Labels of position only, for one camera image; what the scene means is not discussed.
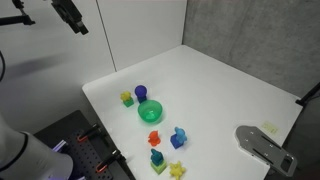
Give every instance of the gray floor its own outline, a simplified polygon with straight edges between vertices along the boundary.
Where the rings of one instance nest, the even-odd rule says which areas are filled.
[[[298,179],[299,176],[317,175],[317,178],[302,178],[319,180],[320,176],[320,98],[309,102],[300,114],[287,139],[285,149],[298,159],[298,171],[293,178],[284,178],[275,173],[266,180]]]

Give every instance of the black device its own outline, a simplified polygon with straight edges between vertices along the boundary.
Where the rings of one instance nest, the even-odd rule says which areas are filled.
[[[296,100],[296,103],[305,107],[318,91],[320,91],[320,82],[314,86],[302,99]]]
[[[10,25],[10,24],[19,24],[19,23],[23,23],[24,25],[35,24],[35,22],[31,20],[29,15],[27,15],[24,12],[23,2],[21,2],[21,0],[12,0],[12,3],[17,9],[20,10],[22,15],[0,18],[0,26]]]
[[[52,0],[52,6],[63,21],[69,24],[75,32],[85,35],[89,31],[82,22],[82,15],[71,0]]]
[[[12,0],[14,6],[21,11],[21,16],[12,16],[0,18],[0,26],[19,24],[33,25],[35,21],[31,20],[30,16],[23,10],[23,2],[21,0]],[[57,11],[63,21],[69,24],[75,33],[81,32],[85,35],[89,31],[82,22],[82,15],[71,0],[52,0],[52,6]]]

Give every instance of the blue toy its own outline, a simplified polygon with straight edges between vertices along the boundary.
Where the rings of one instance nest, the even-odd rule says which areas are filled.
[[[187,141],[187,136],[185,131],[182,128],[174,128],[176,134],[172,135],[170,138],[171,144],[175,149],[181,147],[185,141]]]
[[[151,149],[151,161],[154,165],[159,166],[163,162],[163,155],[161,152]]]
[[[136,96],[138,97],[139,103],[142,103],[143,101],[147,100],[147,88],[143,85],[139,85],[134,90]]]

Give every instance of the yellow star toy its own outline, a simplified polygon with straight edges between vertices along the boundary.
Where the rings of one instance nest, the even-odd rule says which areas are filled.
[[[170,163],[170,174],[171,176],[174,176],[176,180],[180,180],[180,177],[182,174],[186,171],[186,168],[181,166],[181,162],[178,161],[177,164]]]

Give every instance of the table surface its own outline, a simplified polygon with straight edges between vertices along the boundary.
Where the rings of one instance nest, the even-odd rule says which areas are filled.
[[[163,106],[158,124],[139,118],[133,92],[140,84],[148,99]],[[120,100],[126,90],[135,99],[129,108]],[[90,82],[83,91],[139,180],[170,179],[169,167],[157,175],[150,166],[153,130],[161,138],[155,149],[168,163],[180,160],[186,167],[184,180],[262,180],[269,166],[239,148],[236,128],[257,126],[282,145],[302,109],[298,97],[183,45]],[[262,128],[265,122],[278,131]],[[176,126],[188,137],[177,150],[170,143]]]

